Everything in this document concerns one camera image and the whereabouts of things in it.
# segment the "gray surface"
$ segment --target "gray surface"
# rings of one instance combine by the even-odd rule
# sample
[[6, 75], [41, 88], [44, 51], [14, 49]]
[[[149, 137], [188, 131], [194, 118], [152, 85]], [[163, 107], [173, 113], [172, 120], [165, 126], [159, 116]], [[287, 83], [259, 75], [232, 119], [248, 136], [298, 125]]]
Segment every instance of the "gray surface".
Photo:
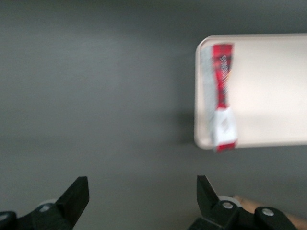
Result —
[[75, 229], [186, 229], [196, 175], [307, 218], [307, 148], [193, 143], [194, 52], [209, 35], [307, 32], [307, 2], [1, 1], [0, 210], [87, 175]]

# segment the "white tray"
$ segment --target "white tray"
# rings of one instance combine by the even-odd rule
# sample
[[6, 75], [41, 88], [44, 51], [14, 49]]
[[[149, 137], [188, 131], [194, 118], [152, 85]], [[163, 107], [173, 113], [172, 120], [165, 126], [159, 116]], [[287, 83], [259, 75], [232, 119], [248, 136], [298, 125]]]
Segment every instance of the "white tray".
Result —
[[307, 144], [307, 34], [210, 36], [196, 50], [194, 138], [212, 148], [206, 129], [200, 50], [234, 43], [228, 98], [237, 147]]

